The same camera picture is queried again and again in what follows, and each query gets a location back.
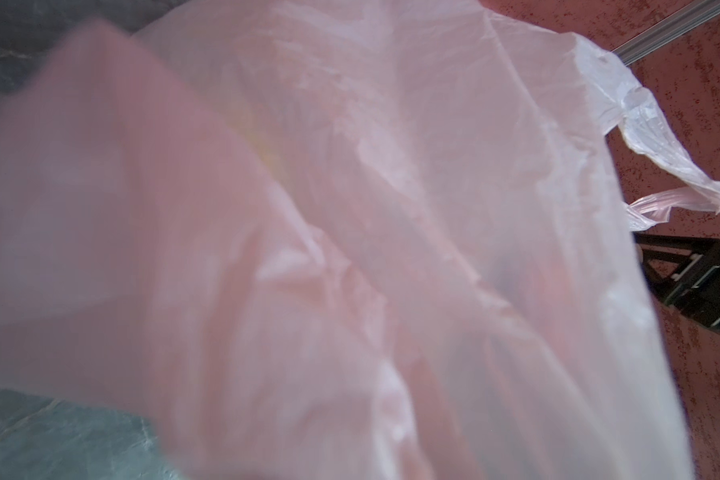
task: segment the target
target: black bracket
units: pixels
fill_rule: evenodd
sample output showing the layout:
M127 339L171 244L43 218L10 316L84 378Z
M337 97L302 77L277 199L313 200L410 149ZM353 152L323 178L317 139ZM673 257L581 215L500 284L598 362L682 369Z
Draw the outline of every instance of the black bracket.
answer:
M653 295L683 316L720 333L720 240L635 234L635 242L643 251L643 273ZM652 260L676 264L676 268L662 276L650 264Z

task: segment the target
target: plastic bag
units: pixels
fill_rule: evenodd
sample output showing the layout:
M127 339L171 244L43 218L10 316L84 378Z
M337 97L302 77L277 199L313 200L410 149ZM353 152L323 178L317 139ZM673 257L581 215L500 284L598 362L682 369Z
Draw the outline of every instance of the plastic bag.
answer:
M139 40L205 103L98 24L0 107L0 386L148 415L192 478L692 477L615 57L461 0Z
M644 154L689 187L668 190L626 206L632 231L648 230L670 221L673 207L720 213L720 182L698 168L666 122L653 94L613 54L590 42L578 45L576 60L590 82L593 116L604 134L617 124L626 144Z

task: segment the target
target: white plastic bag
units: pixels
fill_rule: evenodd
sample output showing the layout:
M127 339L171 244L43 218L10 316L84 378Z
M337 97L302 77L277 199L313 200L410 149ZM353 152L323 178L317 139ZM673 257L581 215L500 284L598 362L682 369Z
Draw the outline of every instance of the white plastic bag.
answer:
M692 477L603 135L720 184L612 54L468 0L137 38L202 101L98 24L0 107L0 386L147 415L192 478Z
M694 188L662 211L720 182L615 55L468 0L196 0L139 38L393 304L475 478L691 475L603 135Z

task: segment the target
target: metal rod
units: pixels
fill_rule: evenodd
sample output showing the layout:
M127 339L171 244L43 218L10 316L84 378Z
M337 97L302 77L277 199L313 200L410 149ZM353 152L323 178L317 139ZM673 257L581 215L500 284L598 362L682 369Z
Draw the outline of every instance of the metal rod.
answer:
M625 65L633 64L719 14L720 0L696 0L621 45L614 53Z

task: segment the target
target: metal bar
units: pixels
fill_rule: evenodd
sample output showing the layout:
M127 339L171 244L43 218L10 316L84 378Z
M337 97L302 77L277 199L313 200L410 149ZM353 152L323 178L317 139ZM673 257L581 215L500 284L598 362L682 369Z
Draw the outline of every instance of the metal bar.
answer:
M621 45L614 53L625 65L633 64L719 14L720 0L696 0Z
M634 233L635 243L638 245L661 246L664 248L677 248L691 252L704 253L715 244L711 238L695 238L693 236L665 236Z
M662 252L660 250L650 250L643 248L643 258L646 260L661 260L662 262L671 262L672 264L684 264L690 260L688 255L671 254L670 252Z

